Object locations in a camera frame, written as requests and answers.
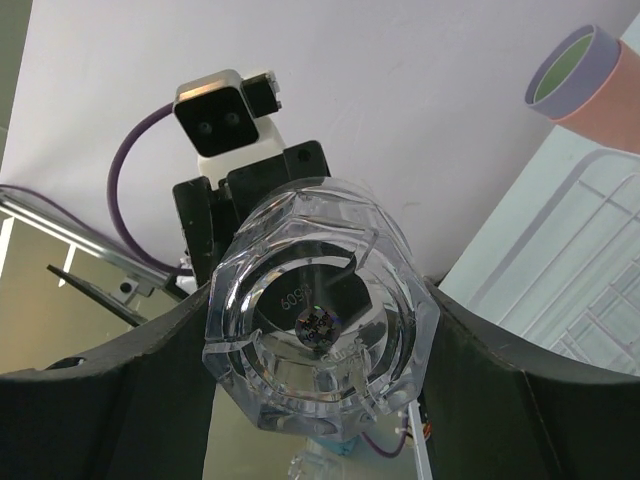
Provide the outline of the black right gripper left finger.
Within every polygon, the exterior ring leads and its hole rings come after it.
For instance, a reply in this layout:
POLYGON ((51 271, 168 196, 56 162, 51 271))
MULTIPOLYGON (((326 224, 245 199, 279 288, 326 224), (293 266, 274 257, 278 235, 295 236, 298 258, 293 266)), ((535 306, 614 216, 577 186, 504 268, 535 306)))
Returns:
POLYGON ((209 288, 96 348, 1 377, 4 479, 199 479, 209 288))

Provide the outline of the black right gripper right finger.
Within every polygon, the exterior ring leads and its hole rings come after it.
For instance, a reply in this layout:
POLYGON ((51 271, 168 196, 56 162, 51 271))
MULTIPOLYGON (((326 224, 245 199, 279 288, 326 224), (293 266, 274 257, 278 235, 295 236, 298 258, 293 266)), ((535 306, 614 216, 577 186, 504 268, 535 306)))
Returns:
POLYGON ((423 395, 436 479, 636 479, 639 379, 530 343, 427 287, 423 395))

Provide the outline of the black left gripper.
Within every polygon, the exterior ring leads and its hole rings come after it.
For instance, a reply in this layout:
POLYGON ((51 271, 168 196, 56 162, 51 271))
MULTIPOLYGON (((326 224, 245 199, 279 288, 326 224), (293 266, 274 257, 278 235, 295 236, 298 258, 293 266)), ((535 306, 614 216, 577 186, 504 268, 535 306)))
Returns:
POLYGON ((311 140, 236 167, 214 182, 200 176, 175 185, 173 198, 195 283, 210 280, 240 225, 272 191, 330 175, 321 144, 311 140))

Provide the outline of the clear glass tumbler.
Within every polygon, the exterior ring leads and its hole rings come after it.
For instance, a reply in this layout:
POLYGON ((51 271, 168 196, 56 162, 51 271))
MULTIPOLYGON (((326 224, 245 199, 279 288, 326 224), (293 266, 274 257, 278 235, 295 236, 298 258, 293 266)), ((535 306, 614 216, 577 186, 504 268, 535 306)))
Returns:
POLYGON ((419 396, 439 317, 370 193, 296 180, 251 212, 215 268, 202 359, 257 428, 342 442, 419 396))

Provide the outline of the pink plastic cup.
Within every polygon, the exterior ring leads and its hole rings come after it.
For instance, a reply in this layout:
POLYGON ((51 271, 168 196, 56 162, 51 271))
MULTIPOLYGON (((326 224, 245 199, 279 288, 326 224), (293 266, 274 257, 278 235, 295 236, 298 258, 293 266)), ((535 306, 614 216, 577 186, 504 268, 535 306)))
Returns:
POLYGON ((619 40, 617 63, 603 84, 553 123, 607 148, 639 153, 639 54, 619 40))

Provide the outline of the lavender plastic cup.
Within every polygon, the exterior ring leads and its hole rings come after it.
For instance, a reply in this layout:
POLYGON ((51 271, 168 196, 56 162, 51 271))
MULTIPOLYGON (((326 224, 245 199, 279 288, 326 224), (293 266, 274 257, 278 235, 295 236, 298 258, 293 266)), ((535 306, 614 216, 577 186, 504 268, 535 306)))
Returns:
POLYGON ((537 69, 525 92, 526 105, 551 120, 572 113, 603 84, 615 67, 619 54, 618 40, 599 26, 578 28, 562 40, 537 69), (536 87, 554 57, 586 35, 592 36, 592 42, 578 65, 551 94, 535 102, 536 87))

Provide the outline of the pale green plastic cup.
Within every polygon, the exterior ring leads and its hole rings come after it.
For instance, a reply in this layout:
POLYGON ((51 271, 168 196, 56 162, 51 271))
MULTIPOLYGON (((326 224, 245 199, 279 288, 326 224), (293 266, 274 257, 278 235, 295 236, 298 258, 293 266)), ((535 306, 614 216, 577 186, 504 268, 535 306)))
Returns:
POLYGON ((535 102, 543 100, 561 85, 581 61, 591 42, 591 35, 583 36, 554 57, 536 87, 533 97, 535 102))

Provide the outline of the clear plastic dish rack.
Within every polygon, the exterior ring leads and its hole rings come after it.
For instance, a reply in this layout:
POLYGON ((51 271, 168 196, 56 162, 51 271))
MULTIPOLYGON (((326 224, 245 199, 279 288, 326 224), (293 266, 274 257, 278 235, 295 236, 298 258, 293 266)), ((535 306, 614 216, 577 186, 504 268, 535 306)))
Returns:
POLYGON ((638 156, 581 159, 466 307, 554 353, 638 375, 638 156))

